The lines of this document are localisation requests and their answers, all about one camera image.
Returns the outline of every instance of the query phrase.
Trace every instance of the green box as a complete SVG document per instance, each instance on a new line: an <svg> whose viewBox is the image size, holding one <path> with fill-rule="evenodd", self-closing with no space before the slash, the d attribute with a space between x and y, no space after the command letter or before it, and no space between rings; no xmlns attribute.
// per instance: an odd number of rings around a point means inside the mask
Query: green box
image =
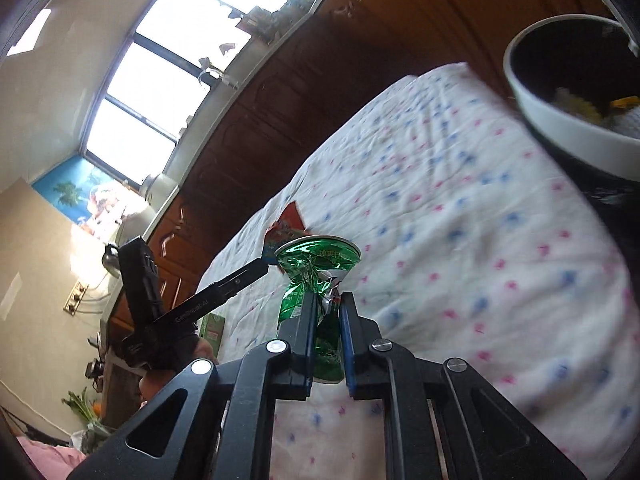
<svg viewBox="0 0 640 480"><path fill-rule="evenodd" d="M203 337L213 348L213 357L218 357L222 331L225 329L225 318L218 314L209 313L202 318L200 337Z"/></svg>

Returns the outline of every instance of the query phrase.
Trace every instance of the pink clothing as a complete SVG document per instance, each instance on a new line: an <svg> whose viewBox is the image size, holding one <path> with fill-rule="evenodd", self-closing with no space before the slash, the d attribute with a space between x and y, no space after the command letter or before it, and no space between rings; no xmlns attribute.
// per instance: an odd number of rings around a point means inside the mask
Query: pink clothing
<svg viewBox="0 0 640 480"><path fill-rule="evenodd" d="M73 469L84 460L84 454L72 447L54 447L29 440L23 436L18 442L40 474L47 480L65 480Z"/></svg>

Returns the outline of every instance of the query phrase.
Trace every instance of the can rim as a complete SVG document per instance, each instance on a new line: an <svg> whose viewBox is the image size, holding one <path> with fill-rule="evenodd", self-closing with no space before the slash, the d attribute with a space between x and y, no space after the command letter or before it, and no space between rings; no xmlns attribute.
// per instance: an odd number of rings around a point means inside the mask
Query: can rim
<svg viewBox="0 0 640 480"><path fill-rule="evenodd" d="M278 257L278 255L290 248L291 246L300 243L300 242L311 242L313 240L338 240L339 242L343 242L345 244L347 244L348 246L350 246L352 249L354 249L357 253L358 253L358 257L360 258L362 256L362 253L360 252L360 249L358 248L358 246L356 244L354 244L353 242L350 242L349 240L345 239L345 238L341 238L339 236L333 236L333 235L309 235L309 236L303 236L301 238L296 238L295 240L291 240L289 242L287 242L286 244L278 247L275 252L273 253L274 256Z"/></svg>

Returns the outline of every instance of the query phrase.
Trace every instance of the crushed green can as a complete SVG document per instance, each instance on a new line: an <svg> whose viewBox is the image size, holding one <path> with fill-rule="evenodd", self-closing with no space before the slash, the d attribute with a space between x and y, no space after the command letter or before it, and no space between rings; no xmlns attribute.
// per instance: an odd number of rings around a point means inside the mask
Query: crushed green can
<svg viewBox="0 0 640 480"><path fill-rule="evenodd" d="M291 280L280 306L278 325L300 315L306 290L318 295L316 364L314 380L339 383L344 379L340 363L340 323L338 284L360 261L360 250L337 236L306 236L284 244L275 252L279 266Z"/></svg>

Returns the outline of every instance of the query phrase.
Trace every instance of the window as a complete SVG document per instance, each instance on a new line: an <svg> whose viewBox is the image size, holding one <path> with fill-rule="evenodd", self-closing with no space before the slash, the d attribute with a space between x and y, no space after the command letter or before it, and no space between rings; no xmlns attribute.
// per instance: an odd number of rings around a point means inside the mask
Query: window
<svg viewBox="0 0 640 480"><path fill-rule="evenodd" d="M209 57L224 72L251 39L236 28L241 16L255 6L273 12L286 1L157 0L108 82L85 155L134 187L161 173L188 116L218 84L199 60Z"/></svg>
<svg viewBox="0 0 640 480"><path fill-rule="evenodd" d="M28 52L33 50L36 46L36 41L38 41L38 37L42 31L42 27L44 27L47 18L51 14L51 9L41 10L36 19L33 20L33 23L29 25L29 28L24 31L24 34L14 46L12 46L9 51L6 53L7 56L12 56L13 54L20 54L21 52Z"/></svg>

